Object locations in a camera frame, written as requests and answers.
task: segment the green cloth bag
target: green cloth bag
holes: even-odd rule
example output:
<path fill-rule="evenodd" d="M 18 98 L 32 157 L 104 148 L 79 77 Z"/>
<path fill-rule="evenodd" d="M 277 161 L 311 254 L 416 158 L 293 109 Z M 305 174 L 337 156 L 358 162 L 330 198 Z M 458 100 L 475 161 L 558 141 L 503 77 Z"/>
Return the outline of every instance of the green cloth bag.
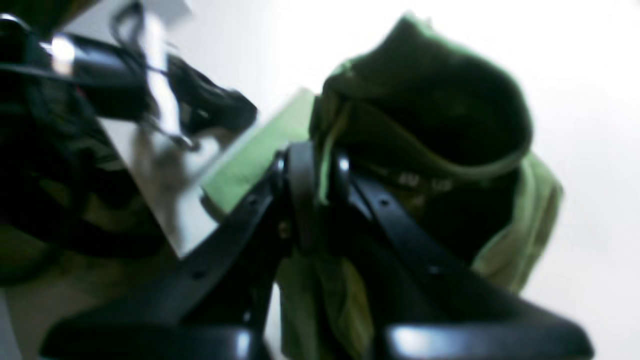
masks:
<path fill-rule="evenodd" d="M 514 293 L 524 287 L 550 237 L 562 188 L 530 153 L 529 112 L 496 66 L 408 14 L 374 51 L 345 61 L 320 99 L 299 93 L 272 121 L 205 182 L 224 210 L 258 181 L 275 150 L 302 140 L 297 131 L 283 134 L 308 124 L 321 164 L 320 201 L 327 160 L 334 147 L 345 147 L 354 166 L 377 176 L 473 271 Z M 220 186 L 233 195 L 216 191 Z M 364 283 L 347 259 L 294 253 L 276 279 L 285 355 L 364 356 L 374 329 Z"/>

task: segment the white wall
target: white wall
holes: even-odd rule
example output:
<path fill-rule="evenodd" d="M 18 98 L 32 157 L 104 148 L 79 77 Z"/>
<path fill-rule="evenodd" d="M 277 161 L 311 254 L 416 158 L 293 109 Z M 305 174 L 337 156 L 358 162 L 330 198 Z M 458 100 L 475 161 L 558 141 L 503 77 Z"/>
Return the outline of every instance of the white wall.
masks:
<path fill-rule="evenodd" d="M 525 296 L 576 319 L 597 359 L 639 359 L 640 2 L 199 0 L 173 32 L 182 55 L 265 113 L 320 91 L 406 10 L 508 69 L 536 121 L 534 149 L 566 198 Z"/>

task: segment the black cable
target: black cable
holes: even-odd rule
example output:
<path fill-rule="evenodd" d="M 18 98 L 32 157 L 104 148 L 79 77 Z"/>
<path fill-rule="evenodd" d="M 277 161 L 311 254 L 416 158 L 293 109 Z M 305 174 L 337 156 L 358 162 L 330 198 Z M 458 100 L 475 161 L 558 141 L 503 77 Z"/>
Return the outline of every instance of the black cable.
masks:
<path fill-rule="evenodd" d="M 135 16 L 136 20 L 133 25 L 133 35 L 138 36 L 143 22 L 142 11 L 142 4 L 136 1 L 131 3 L 129 6 L 122 8 L 122 10 L 116 13 L 109 22 L 109 32 L 111 33 L 113 40 L 116 40 L 116 43 L 124 50 L 123 61 L 127 64 L 129 69 L 135 73 L 138 73 L 139 69 L 144 69 L 146 64 L 143 57 L 132 49 L 122 38 L 122 35 L 120 34 L 120 27 L 129 17 Z"/>

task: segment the green fabric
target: green fabric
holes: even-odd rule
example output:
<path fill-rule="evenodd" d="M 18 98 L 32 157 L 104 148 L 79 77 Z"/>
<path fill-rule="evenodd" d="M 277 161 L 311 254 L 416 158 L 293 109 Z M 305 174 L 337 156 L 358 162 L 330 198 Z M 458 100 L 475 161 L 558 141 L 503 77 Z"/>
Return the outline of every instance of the green fabric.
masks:
<path fill-rule="evenodd" d="M 378 176 L 443 246 L 456 253 L 456 240 L 476 242 L 477 251 L 465 253 L 473 271 L 515 293 L 524 287 L 548 242 L 562 189 L 530 153 L 531 121 L 517 85 L 491 63 L 407 15 L 374 51 L 345 61 L 315 106 L 310 94 L 298 94 L 273 121 L 273 131 L 257 133 L 206 182 L 214 202 L 224 198 L 224 209 L 257 182 L 286 138 L 305 138 L 285 131 L 310 121 L 322 160 L 321 198 L 326 160 L 336 145 L 346 147 L 354 166 Z M 264 154 L 267 146 L 253 142 L 270 143 L 272 151 Z M 449 227 L 434 223 L 442 214 L 438 222 Z M 365 286 L 347 259 L 294 253 L 276 279 L 285 355 L 363 357 L 373 325 Z"/>
<path fill-rule="evenodd" d="M 215 206 L 224 213 L 233 210 L 264 175 L 277 150 L 290 142 L 308 138 L 313 102 L 314 94 L 301 89 L 264 127 L 238 139 L 238 144 L 229 150 L 229 156 L 221 159 L 222 166 L 202 184 Z"/>

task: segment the light green fabric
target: light green fabric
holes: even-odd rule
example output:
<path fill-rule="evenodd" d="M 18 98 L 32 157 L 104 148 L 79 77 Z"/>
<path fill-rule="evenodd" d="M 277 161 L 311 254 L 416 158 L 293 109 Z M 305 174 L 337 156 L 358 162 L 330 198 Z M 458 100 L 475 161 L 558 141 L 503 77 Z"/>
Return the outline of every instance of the light green fabric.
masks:
<path fill-rule="evenodd" d="M 267 124 L 238 139 L 230 156 L 221 159 L 224 164 L 202 184 L 215 206 L 224 213 L 233 210 L 264 175 L 277 150 L 308 138 L 313 102 L 314 94 L 301 89 Z"/>
<path fill-rule="evenodd" d="M 271 144 L 269 156 L 263 153 L 266 147 L 248 143 L 247 151 L 209 179 L 204 187 L 213 201 L 229 210 L 260 178 L 285 142 L 283 135 L 291 141 L 305 138 L 286 135 L 284 129 L 299 129 L 310 120 L 321 160 L 335 146 L 347 148 L 354 164 L 393 180 L 385 183 L 388 190 L 418 221 L 432 199 L 469 184 L 489 186 L 514 173 L 510 221 L 492 233 L 470 266 L 502 288 L 517 293 L 524 287 L 548 242 L 562 189 L 529 152 L 529 113 L 509 76 L 407 15 L 374 51 L 345 61 L 327 79 L 315 109 L 313 102 L 312 96 L 298 94 L 274 118 L 273 131 L 256 134 L 253 142 Z M 445 147 L 438 148 L 442 139 L 428 136 L 443 129 Z M 493 143 L 505 145 L 491 149 Z M 471 156 L 463 163 L 452 160 L 458 153 L 443 155 L 455 147 L 489 160 Z M 324 179 L 327 161 L 321 164 Z M 243 190 L 230 193 L 235 186 Z M 374 329 L 365 286 L 348 260 L 294 253 L 282 263 L 277 281 L 285 355 L 295 360 L 363 357 Z"/>

